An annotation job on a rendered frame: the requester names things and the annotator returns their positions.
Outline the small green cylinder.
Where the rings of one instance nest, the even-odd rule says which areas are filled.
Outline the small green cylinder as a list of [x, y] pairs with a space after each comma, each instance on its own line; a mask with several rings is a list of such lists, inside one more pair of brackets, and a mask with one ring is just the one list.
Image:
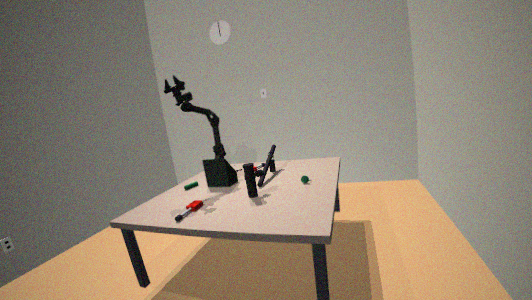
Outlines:
[[189, 183], [188, 185], [185, 185], [185, 186], [184, 186], [184, 189], [185, 189], [185, 190], [188, 190], [189, 188], [192, 188], [192, 187], [194, 187], [194, 186], [196, 186], [196, 185], [198, 185], [198, 182], [194, 181], [194, 182], [192, 182], [192, 183]]

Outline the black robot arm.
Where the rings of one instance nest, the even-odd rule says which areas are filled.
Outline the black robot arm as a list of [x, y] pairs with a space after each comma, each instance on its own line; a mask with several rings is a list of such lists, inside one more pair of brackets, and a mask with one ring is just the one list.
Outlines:
[[[226, 155], [226, 153], [220, 141], [220, 135], [219, 135], [219, 129], [218, 129], [219, 117], [212, 110], [193, 106], [191, 103], [189, 103], [190, 100], [193, 100], [193, 96], [192, 96], [192, 93], [188, 91], [176, 98], [177, 103], [175, 105], [180, 106], [180, 104], [182, 104], [181, 110], [183, 112], [194, 112], [194, 113], [198, 113], [202, 115], [206, 114], [208, 120], [211, 123], [212, 130], [213, 130], [214, 143], [215, 143], [215, 145], [213, 146], [213, 152], [215, 154], [214, 159], [224, 159], [224, 156]], [[210, 114], [213, 117], [211, 117]]]

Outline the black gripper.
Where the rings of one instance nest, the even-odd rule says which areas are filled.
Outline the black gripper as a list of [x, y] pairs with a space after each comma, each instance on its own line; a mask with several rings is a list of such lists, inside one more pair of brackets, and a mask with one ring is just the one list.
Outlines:
[[174, 80], [174, 83], [176, 84], [176, 86], [170, 88], [171, 86], [169, 85], [169, 83], [167, 82], [167, 80], [165, 79], [165, 89], [164, 89], [164, 92], [165, 93], [169, 93], [169, 92], [172, 92], [173, 93], [173, 97], [177, 98], [178, 96], [180, 96], [182, 93], [180, 93], [180, 87], [184, 86], [184, 82], [183, 81], [180, 81], [178, 78], [176, 78], [174, 75], [173, 75], [173, 80]]

